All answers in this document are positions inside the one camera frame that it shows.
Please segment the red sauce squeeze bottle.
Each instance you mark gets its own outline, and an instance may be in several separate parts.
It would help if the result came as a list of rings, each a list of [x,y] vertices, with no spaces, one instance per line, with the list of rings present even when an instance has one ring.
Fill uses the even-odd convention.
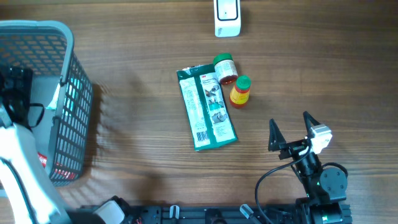
[[[242,108],[247,104],[250,87],[251,79],[248,76],[242,75],[238,77],[229,94],[229,101],[234,108]]]

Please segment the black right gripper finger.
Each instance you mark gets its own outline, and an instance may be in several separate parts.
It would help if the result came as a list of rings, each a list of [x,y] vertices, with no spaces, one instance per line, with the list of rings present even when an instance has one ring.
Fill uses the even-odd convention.
[[[307,137],[313,137],[314,131],[320,123],[308,111],[303,112],[303,118],[307,130]]]
[[[269,121],[268,151],[281,151],[286,148],[286,141],[274,119]]]

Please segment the red candy bar wrapper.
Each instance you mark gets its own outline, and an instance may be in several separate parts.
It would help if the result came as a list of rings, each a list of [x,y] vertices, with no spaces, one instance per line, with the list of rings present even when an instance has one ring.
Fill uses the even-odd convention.
[[[39,152],[38,152],[38,157],[39,157],[39,160],[40,160],[43,168],[45,168],[46,165],[47,165],[47,157],[44,156],[43,154],[39,153]]]

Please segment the green sponge package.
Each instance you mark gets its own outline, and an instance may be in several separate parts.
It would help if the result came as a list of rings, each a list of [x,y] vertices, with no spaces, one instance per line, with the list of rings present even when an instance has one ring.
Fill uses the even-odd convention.
[[[216,149],[238,140],[212,64],[177,71],[196,151]]]

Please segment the green lid jar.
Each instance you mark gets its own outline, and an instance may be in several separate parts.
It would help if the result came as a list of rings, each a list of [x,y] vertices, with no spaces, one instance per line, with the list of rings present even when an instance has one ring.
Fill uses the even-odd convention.
[[[213,65],[218,77],[218,81],[222,85],[230,84],[238,79],[238,72],[233,57],[230,53],[222,53],[217,55],[213,59]]]

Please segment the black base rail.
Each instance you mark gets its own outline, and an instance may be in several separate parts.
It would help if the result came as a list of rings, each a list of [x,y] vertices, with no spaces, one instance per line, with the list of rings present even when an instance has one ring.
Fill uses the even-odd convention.
[[[100,217],[100,206],[85,206],[68,211],[72,223],[267,223],[256,207],[179,207],[131,206],[123,198],[113,196],[115,205],[109,215]],[[299,204],[267,205],[265,214],[271,223],[353,223],[349,205],[306,206]]]

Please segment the grey plastic shopping basket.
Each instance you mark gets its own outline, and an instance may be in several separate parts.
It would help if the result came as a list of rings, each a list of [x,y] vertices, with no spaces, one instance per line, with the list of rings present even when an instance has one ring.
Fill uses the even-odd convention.
[[[33,71],[28,120],[56,187],[83,173],[93,101],[93,86],[74,43],[72,31],[58,21],[1,22],[1,65]]]

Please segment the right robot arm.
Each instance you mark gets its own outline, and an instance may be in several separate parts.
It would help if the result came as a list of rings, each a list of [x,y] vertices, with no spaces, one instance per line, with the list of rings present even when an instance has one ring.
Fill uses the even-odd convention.
[[[326,148],[332,131],[308,112],[303,113],[307,135],[302,140],[286,142],[276,122],[269,122],[269,150],[279,151],[279,159],[291,158],[291,167],[307,194],[295,203],[270,205],[265,211],[276,223],[352,223],[350,206],[345,204],[348,171],[335,162],[322,164],[318,154]]]

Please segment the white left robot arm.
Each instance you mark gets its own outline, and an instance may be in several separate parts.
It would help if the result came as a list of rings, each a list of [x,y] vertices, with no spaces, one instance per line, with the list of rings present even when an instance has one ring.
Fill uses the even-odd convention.
[[[28,121],[33,71],[1,65],[1,184],[16,223],[70,223]]]

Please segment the white barcode scanner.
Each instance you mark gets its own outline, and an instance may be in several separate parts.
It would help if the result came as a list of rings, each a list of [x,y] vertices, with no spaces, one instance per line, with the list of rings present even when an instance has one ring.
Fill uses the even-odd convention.
[[[241,32],[241,1],[214,0],[215,36],[236,37]]]

